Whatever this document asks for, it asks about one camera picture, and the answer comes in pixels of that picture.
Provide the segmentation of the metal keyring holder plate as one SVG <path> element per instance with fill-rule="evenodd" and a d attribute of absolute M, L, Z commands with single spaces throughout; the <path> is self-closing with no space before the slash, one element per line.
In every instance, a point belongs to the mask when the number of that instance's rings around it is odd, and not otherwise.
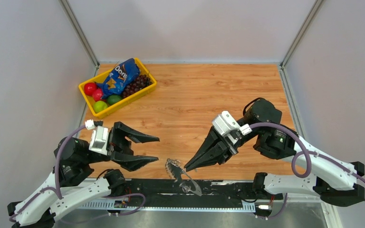
<path fill-rule="evenodd" d="M 202 196 L 202 190 L 199 184 L 188 175 L 179 160 L 167 158 L 165 170 L 184 193 L 193 193 L 197 196 Z"/>

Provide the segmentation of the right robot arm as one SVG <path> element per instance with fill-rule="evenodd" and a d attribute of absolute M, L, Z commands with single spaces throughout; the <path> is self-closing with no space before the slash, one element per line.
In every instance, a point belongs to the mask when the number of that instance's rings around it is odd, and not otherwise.
<path fill-rule="evenodd" d="M 196 154 L 185 164 L 185 170 L 224 164 L 240 147 L 255 139 L 253 148 L 260 155 L 289 162 L 292 168 L 291 175 L 256 173 L 252 184 L 256 197 L 306 194 L 339 207 L 365 201 L 365 188 L 358 184 L 365 173 L 364 164 L 328 155 L 283 125 L 281 117 L 282 112 L 261 97 L 249 102 L 238 120 L 228 111 L 221 112 L 213 119 Z"/>

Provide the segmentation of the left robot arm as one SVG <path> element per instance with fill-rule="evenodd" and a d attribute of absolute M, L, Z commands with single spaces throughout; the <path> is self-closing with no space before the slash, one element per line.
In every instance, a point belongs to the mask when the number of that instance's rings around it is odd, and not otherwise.
<path fill-rule="evenodd" d="M 15 228 L 51 228 L 66 214 L 87 202 L 104 197 L 129 199 L 121 170 L 136 171 L 157 157 L 135 155 L 132 143 L 157 142 L 159 138 L 139 132 L 122 122 L 112 128 L 87 120 L 80 130 L 91 130 L 90 141 L 63 138 L 54 151 L 56 163 L 44 182 L 25 200 L 8 204 L 9 220 Z M 105 171 L 92 184 L 81 183 L 93 173 L 91 164 L 115 162 L 120 169 Z"/>

